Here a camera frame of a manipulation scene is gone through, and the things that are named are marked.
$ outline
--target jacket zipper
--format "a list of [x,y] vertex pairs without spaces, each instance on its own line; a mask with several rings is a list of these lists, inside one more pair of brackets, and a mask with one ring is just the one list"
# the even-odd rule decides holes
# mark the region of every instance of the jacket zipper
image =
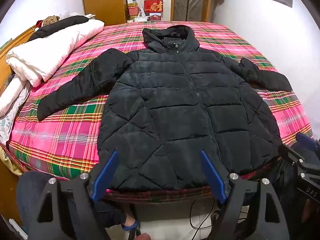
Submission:
[[[174,43],[174,45],[175,45],[175,47],[176,47],[176,52],[178,53],[178,52],[179,52],[179,51],[178,51],[178,44]],[[181,65],[183,66],[184,72],[185,72],[187,78],[189,79],[190,85],[191,85],[192,89],[196,92],[197,97],[198,97],[198,100],[200,101],[200,100],[201,100],[201,99],[200,99],[200,95],[199,95],[199,93],[196,91],[196,89],[193,87],[192,80],[191,80],[190,77],[188,77],[187,71],[186,71],[186,69],[185,69],[185,67],[184,67],[184,65],[183,65],[183,63],[182,63],[182,61],[181,61],[181,58],[180,58],[180,55],[179,55],[179,54],[178,54],[178,57],[179,57],[179,60],[180,60]],[[210,138],[211,138],[211,141],[214,143],[214,146],[216,147],[216,150],[217,150],[217,158],[218,158],[219,162],[221,162],[220,156],[219,156],[219,147],[218,147],[218,145],[216,144],[215,140],[214,140],[213,137],[212,137],[212,133],[211,133],[211,129],[210,129],[210,127],[211,127],[211,121],[210,121],[210,119],[209,119],[208,113],[207,113],[207,111],[204,109],[204,107],[202,107],[201,104],[200,104],[200,107],[201,107],[201,109],[204,111],[205,116],[207,117],[207,122],[208,122],[208,129],[209,129]]]

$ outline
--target red poster with chinese character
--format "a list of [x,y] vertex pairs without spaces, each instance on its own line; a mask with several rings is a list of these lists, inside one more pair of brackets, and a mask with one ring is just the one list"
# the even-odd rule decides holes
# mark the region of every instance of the red poster with chinese character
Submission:
[[163,0],[145,0],[145,12],[163,12]]

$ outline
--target silver bolt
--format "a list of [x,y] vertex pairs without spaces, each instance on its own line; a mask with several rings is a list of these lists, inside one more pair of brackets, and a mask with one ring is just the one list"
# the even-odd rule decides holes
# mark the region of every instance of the silver bolt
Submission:
[[231,173],[231,174],[230,174],[230,178],[231,178],[231,179],[238,179],[239,176],[238,176],[238,174],[236,174],[236,173]]
[[263,178],[263,179],[262,179],[262,183],[263,183],[264,185],[268,185],[268,184],[270,183],[270,181],[269,181],[267,178]]
[[87,179],[89,177],[89,174],[88,173],[82,173],[80,175],[80,179]]
[[49,184],[55,184],[56,181],[57,181],[56,178],[51,178],[51,179],[49,179]]

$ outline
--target wooden headboard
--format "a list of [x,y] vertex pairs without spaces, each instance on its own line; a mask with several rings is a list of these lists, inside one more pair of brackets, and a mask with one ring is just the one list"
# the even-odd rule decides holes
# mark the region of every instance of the wooden headboard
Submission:
[[22,43],[26,43],[30,36],[34,33],[36,26],[27,29],[25,32],[21,33],[13,41],[10,41],[3,49],[0,50],[0,87],[7,80],[8,76],[12,72],[10,66],[5,62],[5,56],[7,52]]

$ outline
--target jacket hood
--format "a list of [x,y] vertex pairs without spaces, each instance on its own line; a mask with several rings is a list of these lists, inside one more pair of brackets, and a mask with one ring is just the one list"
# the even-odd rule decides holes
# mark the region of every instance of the jacket hood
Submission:
[[185,25],[171,26],[165,30],[143,29],[145,46],[158,53],[192,52],[200,44],[193,30]]

